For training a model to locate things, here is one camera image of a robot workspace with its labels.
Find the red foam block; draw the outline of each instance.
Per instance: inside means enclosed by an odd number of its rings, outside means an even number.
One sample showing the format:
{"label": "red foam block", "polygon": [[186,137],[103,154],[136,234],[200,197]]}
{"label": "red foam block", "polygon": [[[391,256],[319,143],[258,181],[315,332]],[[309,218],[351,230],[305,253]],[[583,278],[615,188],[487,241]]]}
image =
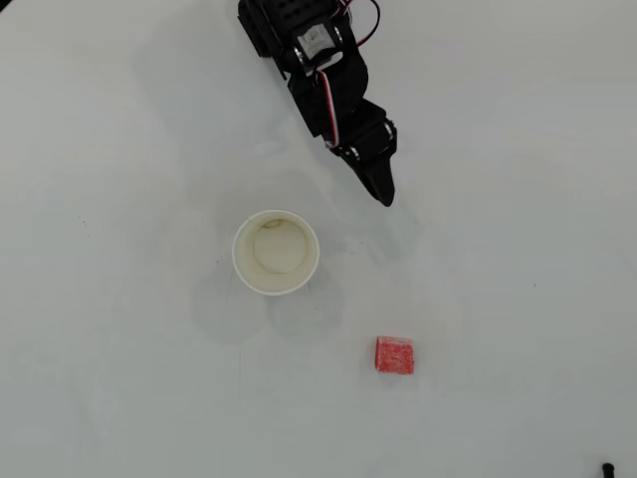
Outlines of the red foam block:
{"label": "red foam block", "polygon": [[414,372],[414,346],[409,339],[376,339],[376,369],[385,373],[411,375]]}

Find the cable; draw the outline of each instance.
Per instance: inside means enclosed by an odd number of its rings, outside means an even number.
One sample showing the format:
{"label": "cable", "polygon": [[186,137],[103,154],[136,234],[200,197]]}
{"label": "cable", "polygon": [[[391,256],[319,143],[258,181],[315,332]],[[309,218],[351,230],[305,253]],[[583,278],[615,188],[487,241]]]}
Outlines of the cable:
{"label": "cable", "polygon": [[326,141],[325,146],[329,149],[334,149],[340,143],[340,137],[338,136],[338,121],[336,119],[336,110],[334,109],[334,100],[331,96],[331,88],[329,87],[329,79],[325,72],[319,71],[318,76],[322,77],[322,84],[325,88],[325,96],[327,97],[327,112],[329,113],[329,122],[331,124],[331,136],[333,141]]}
{"label": "cable", "polygon": [[[347,8],[349,8],[349,4],[352,2],[353,0],[349,0],[349,2],[347,3]],[[374,28],[371,30],[371,32],[369,33],[369,35],[367,35],[365,38],[363,38],[362,40],[360,40],[358,42],[358,46],[362,47],[365,43],[367,43],[367,40],[369,40],[374,33],[376,33],[376,30],[378,30],[378,25],[380,24],[380,5],[378,5],[378,2],[376,2],[376,0],[369,0],[371,3],[374,4],[374,7],[376,7],[376,25],[374,25]]]}

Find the black object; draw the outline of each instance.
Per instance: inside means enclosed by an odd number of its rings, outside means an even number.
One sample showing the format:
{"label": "black object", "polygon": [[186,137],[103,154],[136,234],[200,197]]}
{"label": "black object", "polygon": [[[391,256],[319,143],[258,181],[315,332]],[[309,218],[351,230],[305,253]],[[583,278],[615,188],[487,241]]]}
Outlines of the black object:
{"label": "black object", "polygon": [[615,467],[610,463],[604,463],[601,470],[604,473],[604,478],[615,478]]}
{"label": "black object", "polygon": [[[240,0],[239,20],[259,56],[272,58],[284,80],[291,75],[288,88],[312,135],[322,135],[388,207],[395,192],[389,160],[398,131],[384,109],[363,99],[367,67],[346,6],[345,0]],[[320,67],[327,87],[319,80]]]}
{"label": "black object", "polygon": [[0,0],[0,12],[11,3],[11,0]]}

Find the paper cup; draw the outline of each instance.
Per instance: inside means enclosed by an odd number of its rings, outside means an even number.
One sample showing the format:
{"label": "paper cup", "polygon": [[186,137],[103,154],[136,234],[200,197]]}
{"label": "paper cup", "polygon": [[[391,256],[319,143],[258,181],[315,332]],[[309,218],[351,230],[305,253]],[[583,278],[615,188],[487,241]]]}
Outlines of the paper cup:
{"label": "paper cup", "polygon": [[266,296],[283,296],[304,286],[316,271],[319,239],[297,214],[260,212],[237,231],[232,261],[250,289]]}

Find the red wire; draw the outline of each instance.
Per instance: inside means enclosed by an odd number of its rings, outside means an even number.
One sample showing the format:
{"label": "red wire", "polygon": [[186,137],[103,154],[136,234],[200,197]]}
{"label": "red wire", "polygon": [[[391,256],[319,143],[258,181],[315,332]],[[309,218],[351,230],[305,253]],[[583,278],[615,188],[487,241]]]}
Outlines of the red wire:
{"label": "red wire", "polygon": [[338,137],[338,123],[336,120],[336,110],[334,108],[333,98],[331,97],[331,89],[329,87],[329,80],[327,79],[327,75],[324,72],[318,72],[322,77],[322,84],[325,88],[325,96],[327,97],[327,112],[329,113],[329,122],[331,124],[331,135],[333,138],[333,142],[325,142],[327,147],[330,149],[335,148],[340,143],[340,139]]}

